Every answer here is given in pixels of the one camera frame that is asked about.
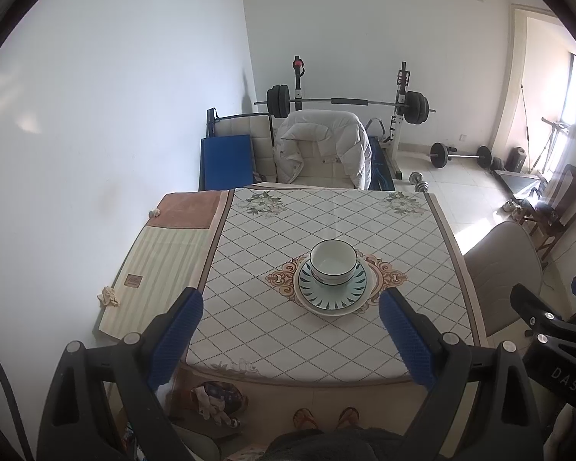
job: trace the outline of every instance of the stack of dishes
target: stack of dishes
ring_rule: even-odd
[[[296,298],[309,311],[340,316],[361,308],[375,285],[373,272],[350,244],[318,243],[294,275]]]

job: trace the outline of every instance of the striped fabric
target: striped fabric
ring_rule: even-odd
[[[115,282],[120,305],[106,307],[99,329],[115,338],[142,332],[184,288],[196,288],[214,234],[214,229],[144,227]]]

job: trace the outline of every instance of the foot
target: foot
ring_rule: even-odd
[[[295,429],[318,428],[316,419],[309,409],[299,409],[292,416],[292,424]]]
[[[339,414],[339,421],[337,423],[337,428],[335,429],[348,428],[348,426],[358,426],[360,418],[361,416],[355,408],[345,408],[341,411],[341,414]]]

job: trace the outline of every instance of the white puffer jacket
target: white puffer jacket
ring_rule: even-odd
[[[371,183],[371,147],[365,128],[356,114],[334,110],[292,112],[275,136],[278,182],[290,184],[303,169],[296,141],[315,142],[323,161],[338,159],[357,189]]]

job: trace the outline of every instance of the window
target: window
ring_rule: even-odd
[[[561,122],[576,123],[576,55],[570,54],[568,90],[565,94]]]

